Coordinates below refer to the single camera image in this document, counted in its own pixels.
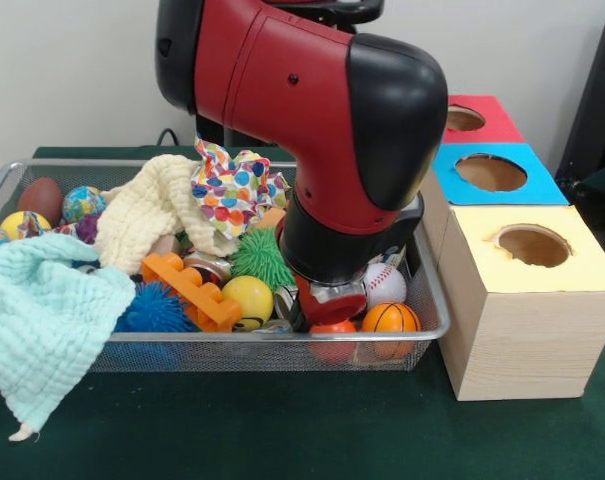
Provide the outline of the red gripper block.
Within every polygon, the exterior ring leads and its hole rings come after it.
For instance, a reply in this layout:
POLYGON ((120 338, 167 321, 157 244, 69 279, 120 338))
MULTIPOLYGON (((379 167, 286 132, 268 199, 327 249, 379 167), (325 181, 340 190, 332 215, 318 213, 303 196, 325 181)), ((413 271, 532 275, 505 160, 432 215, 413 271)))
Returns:
POLYGON ((297 281, 298 292, 290 310, 294 332, 307 332, 313 325, 332 325, 356 316, 366 307, 362 281, 323 285, 297 281))

